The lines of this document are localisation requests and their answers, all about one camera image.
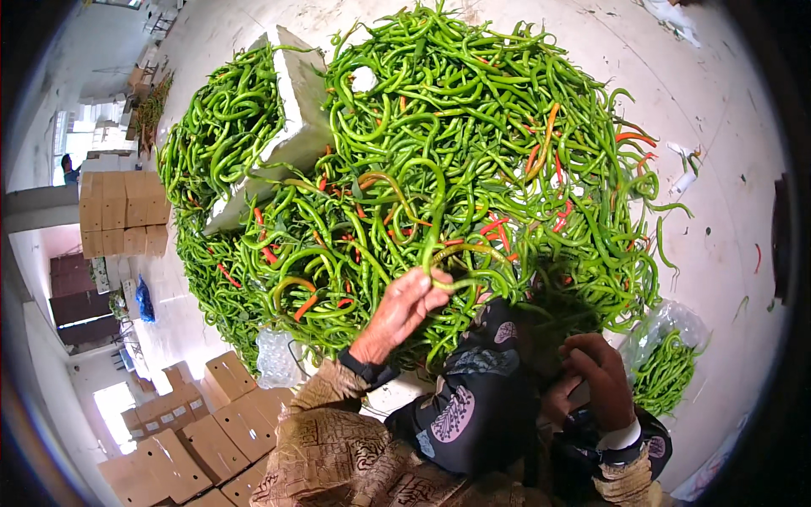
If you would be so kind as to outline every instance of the wristwatch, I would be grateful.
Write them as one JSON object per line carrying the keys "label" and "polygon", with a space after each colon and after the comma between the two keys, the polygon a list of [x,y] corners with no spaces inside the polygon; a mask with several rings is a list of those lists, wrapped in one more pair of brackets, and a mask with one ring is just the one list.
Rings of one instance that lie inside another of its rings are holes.
{"label": "wristwatch", "polygon": [[346,347],[338,354],[338,361],[349,368],[355,375],[364,379],[370,385],[369,392],[400,375],[399,368],[391,367],[388,364],[361,363],[352,357],[349,347]]}

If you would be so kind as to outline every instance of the white wristband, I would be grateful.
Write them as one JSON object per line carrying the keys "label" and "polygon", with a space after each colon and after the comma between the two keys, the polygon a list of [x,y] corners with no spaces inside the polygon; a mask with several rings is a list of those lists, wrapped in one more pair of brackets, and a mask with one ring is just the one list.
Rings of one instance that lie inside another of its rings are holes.
{"label": "white wristband", "polygon": [[641,433],[642,426],[639,425],[638,419],[634,419],[631,425],[627,428],[608,432],[603,435],[603,438],[601,438],[600,442],[597,444],[597,449],[625,449],[629,445],[636,442]]}

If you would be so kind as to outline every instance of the window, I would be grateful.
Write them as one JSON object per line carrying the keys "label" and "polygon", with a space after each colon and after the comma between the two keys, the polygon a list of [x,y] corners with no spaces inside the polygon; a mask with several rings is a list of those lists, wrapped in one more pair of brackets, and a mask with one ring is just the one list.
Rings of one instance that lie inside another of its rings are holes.
{"label": "window", "polygon": [[96,401],[96,406],[101,412],[107,429],[113,440],[121,449],[122,454],[129,454],[135,450],[135,442],[132,440],[132,435],[124,424],[124,418],[121,413],[130,408],[135,408],[135,399],[132,397],[130,388],[127,387],[126,382],[111,385],[106,389],[96,391],[93,393],[93,399]]}
{"label": "window", "polygon": [[100,3],[108,6],[119,6],[135,9],[136,11],[141,8],[144,0],[93,0],[93,3]]}

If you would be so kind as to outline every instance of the styrofoam box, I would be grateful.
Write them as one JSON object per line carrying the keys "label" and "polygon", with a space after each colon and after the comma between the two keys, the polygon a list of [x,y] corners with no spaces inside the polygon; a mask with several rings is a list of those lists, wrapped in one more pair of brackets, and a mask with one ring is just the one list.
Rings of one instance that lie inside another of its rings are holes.
{"label": "styrofoam box", "polygon": [[[271,45],[310,47],[287,28],[277,25],[275,31],[263,34],[250,49],[268,41]],[[270,141],[260,154],[260,160],[287,162],[307,173],[324,155],[324,147],[333,141],[329,114],[321,110],[321,104],[327,100],[324,80],[313,71],[313,67],[321,72],[326,70],[324,59],[318,51],[300,53],[283,49],[273,55],[273,65],[279,76],[277,86],[285,112],[285,128]],[[260,169],[255,166],[252,172],[274,180],[293,177],[284,167]],[[258,194],[262,200],[271,195],[271,185],[252,178],[236,182],[231,186],[231,197],[213,205],[204,234],[237,227],[240,214],[247,211],[246,193],[251,198]]]}

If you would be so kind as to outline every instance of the stack of cardboard boxes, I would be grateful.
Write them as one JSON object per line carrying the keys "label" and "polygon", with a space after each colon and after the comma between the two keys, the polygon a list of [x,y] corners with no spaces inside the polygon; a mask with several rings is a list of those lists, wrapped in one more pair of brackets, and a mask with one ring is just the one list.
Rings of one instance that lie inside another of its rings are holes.
{"label": "stack of cardboard boxes", "polygon": [[170,210],[155,172],[83,172],[79,227],[84,258],[163,256]]}
{"label": "stack of cardboard boxes", "polygon": [[99,470],[124,505],[147,507],[170,498],[190,507],[247,507],[292,393],[257,389],[234,352],[206,363],[200,390],[185,363],[164,373],[172,393],[122,414],[138,449]]}

